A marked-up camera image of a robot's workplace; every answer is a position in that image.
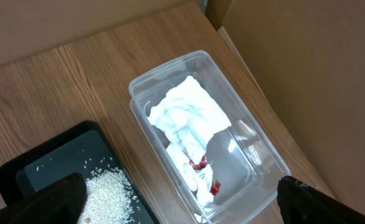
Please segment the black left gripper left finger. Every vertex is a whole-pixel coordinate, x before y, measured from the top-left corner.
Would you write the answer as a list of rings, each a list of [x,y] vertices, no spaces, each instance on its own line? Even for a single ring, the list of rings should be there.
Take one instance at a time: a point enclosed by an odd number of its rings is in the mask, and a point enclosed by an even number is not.
[[[81,174],[74,172],[0,209],[0,224],[76,223],[85,202],[85,181]]]

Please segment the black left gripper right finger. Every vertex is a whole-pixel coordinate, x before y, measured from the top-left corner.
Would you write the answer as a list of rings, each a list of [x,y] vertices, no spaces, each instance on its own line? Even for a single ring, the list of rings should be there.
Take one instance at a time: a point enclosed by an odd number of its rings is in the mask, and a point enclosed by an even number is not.
[[[284,224],[365,224],[365,215],[286,175],[277,186]]]

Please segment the red snack wrapper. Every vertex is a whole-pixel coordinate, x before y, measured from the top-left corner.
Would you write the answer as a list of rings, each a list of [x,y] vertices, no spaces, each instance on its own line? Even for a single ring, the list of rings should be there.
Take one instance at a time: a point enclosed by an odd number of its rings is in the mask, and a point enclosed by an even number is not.
[[[207,161],[206,156],[203,156],[200,163],[199,164],[195,164],[192,160],[189,161],[189,164],[193,167],[193,169],[196,172],[202,171],[204,168],[211,167],[211,164]],[[210,193],[213,196],[216,196],[219,193],[219,189],[220,189],[220,182],[218,181],[218,179],[213,176],[212,180],[211,180],[211,187],[210,187]]]

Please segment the white napkin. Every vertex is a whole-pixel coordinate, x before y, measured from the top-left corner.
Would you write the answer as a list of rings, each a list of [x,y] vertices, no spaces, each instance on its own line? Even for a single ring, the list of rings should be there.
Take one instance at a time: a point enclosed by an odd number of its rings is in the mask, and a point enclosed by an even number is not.
[[[199,205],[211,203],[214,177],[206,150],[216,133],[231,126],[225,112],[196,79],[188,76],[150,109],[147,119],[169,140],[166,152]]]

